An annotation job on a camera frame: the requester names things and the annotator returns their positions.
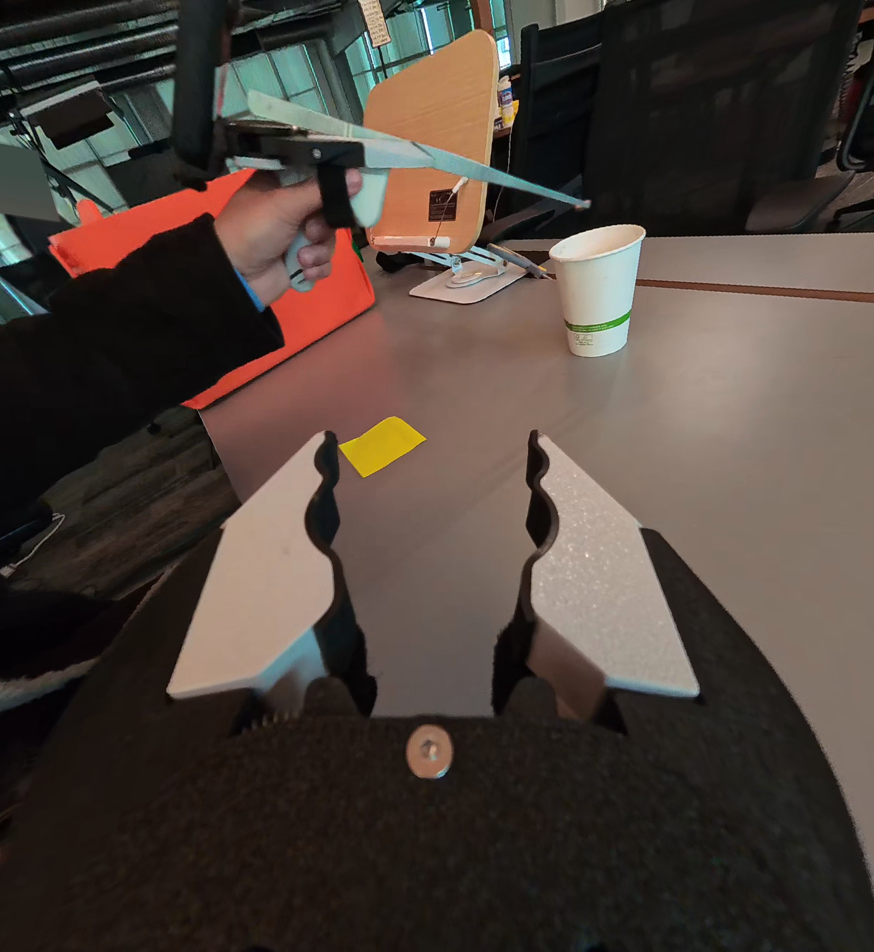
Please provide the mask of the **grey desk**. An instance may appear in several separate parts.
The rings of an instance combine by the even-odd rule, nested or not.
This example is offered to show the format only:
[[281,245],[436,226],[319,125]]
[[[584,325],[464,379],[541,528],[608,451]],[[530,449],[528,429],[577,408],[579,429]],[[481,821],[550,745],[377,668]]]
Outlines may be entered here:
[[549,437],[690,566],[835,769],[874,877],[874,303],[643,285],[626,347],[570,354],[555,282],[376,305],[202,411],[245,501],[320,430],[424,442],[341,462],[343,560],[378,716],[491,711],[524,560],[527,441]]

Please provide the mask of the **metal tweezers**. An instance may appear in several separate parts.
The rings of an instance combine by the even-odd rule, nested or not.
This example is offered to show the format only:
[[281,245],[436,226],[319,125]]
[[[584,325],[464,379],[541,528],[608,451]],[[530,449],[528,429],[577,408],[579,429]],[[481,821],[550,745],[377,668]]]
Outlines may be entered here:
[[247,94],[247,102],[258,119],[301,130],[301,134],[278,135],[279,143],[275,148],[275,156],[281,161],[291,161],[300,153],[306,168],[322,163],[338,164],[347,168],[346,160],[354,155],[347,140],[405,140],[418,144],[433,157],[435,166],[432,170],[514,189],[576,209],[588,209],[592,205],[589,199],[531,183],[453,152],[349,124],[258,90]]

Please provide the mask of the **grey yellow scissors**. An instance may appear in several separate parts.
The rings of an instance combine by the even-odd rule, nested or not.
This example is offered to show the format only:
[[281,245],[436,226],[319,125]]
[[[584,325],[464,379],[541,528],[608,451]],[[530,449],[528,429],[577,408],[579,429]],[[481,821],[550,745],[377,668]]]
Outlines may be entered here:
[[542,265],[536,264],[526,256],[511,248],[499,244],[488,243],[487,250],[508,265],[521,268],[523,272],[537,280],[555,280],[555,275]]

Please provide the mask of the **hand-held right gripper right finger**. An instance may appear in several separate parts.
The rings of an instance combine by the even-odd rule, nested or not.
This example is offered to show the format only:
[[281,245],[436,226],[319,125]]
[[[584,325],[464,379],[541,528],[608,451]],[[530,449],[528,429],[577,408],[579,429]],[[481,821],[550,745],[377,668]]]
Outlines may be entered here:
[[557,713],[598,720],[614,692],[701,698],[639,521],[552,439],[532,430],[525,528],[534,544],[498,636],[491,704],[501,715],[528,677]]

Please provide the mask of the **paper sign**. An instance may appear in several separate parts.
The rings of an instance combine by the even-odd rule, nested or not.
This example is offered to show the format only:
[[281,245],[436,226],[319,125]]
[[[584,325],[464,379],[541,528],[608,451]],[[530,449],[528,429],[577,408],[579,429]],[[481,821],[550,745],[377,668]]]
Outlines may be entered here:
[[387,26],[382,2],[359,0],[357,3],[372,48],[378,50],[389,45],[392,42],[392,37]]

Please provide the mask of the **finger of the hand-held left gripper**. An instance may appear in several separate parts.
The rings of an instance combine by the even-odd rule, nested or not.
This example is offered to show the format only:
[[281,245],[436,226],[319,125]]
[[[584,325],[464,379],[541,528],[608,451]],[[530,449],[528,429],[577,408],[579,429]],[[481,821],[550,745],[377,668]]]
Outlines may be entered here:
[[433,157],[418,144],[405,140],[347,140],[353,157],[346,160],[349,169],[358,169],[361,186],[350,199],[350,208],[358,227],[374,226],[381,218],[388,176],[393,170],[433,168]]

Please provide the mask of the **orange felt bag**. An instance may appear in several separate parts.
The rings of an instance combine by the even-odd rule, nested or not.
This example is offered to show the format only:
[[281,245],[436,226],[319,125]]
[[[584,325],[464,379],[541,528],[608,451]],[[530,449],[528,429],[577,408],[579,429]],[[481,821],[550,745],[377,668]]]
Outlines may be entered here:
[[[50,252],[71,278],[94,269],[113,268],[155,234],[180,227],[204,213],[220,214],[251,174],[251,170],[229,173],[203,192],[182,189],[108,216],[96,210],[92,201],[83,199],[80,224],[51,235]],[[331,274],[310,291],[289,291],[271,305],[284,335],[284,346],[231,371],[183,405],[203,411],[360,316],[374,303],[372,283],[354,247],[352,233],[338,230]]]

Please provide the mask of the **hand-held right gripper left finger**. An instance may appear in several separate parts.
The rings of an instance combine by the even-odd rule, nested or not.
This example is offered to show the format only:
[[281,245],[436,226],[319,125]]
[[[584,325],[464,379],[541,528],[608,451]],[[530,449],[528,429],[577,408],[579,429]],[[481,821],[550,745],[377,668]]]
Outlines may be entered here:
[[296,716],[308,687],[331,677],[358,713],[378,688],[333,543],[338,440],[312,436],[222,529],[167,694],[173,701],[250,691]]

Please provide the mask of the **white paper cup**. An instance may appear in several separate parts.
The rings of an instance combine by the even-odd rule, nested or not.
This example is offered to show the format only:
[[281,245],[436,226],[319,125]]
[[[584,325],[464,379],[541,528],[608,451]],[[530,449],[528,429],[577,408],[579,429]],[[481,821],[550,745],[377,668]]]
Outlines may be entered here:
[[599,358],[624,349],[646,231],[620,224],[562,239],[550,250],[570,352]]

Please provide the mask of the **person's left hand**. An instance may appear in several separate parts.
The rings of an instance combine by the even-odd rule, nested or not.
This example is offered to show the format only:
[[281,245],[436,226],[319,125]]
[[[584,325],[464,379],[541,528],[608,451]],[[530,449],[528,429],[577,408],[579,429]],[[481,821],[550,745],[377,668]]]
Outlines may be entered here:
[[312,283],[331,274],[336,231],[313,177],[283,184],[277,172],[255,172],[216,218],[215,231],[232,267],[267,306],[290,289],[296,271]]

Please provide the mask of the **person's dark jacket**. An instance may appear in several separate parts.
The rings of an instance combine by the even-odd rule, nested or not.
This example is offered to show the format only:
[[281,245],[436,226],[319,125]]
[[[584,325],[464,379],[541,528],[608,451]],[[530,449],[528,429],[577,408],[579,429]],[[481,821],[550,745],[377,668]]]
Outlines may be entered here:
[[162,575],[119,599],[19,589],[0,574],[0,866],[41,748]]

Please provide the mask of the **yellow sticky note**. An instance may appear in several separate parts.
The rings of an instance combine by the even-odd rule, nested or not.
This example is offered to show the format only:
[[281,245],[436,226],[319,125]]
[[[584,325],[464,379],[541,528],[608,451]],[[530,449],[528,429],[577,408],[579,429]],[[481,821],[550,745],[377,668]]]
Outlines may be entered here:
[[361,478],[367,478],[406,456],[426,438],[407,421],[389,416],[366,433],[340,444],[341,454]]

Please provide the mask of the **wooden tablet stand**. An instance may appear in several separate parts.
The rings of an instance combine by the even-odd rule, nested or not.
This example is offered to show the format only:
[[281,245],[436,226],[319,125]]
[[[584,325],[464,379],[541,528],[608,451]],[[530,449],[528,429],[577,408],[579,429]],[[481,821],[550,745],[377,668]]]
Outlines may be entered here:
[[[488,165],[499,72],[496,43],[485,31],[473,30],[372,89],[364,125]],[[368,243],[376,252],[411,253],[415,262],[441,267],[412,289],[412,296],[481,302],[525,275],[523,268],[478,246],[487,191],[488,184],[462,172],[393,170],[382,216],[366,230]]]

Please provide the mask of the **person's left forearm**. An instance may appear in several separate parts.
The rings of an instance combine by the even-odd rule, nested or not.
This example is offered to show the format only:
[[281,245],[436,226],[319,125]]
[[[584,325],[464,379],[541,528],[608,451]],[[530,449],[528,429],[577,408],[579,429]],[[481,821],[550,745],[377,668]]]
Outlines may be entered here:
[[0,326],[0,527],[157,414],[284,344],[202,215]]

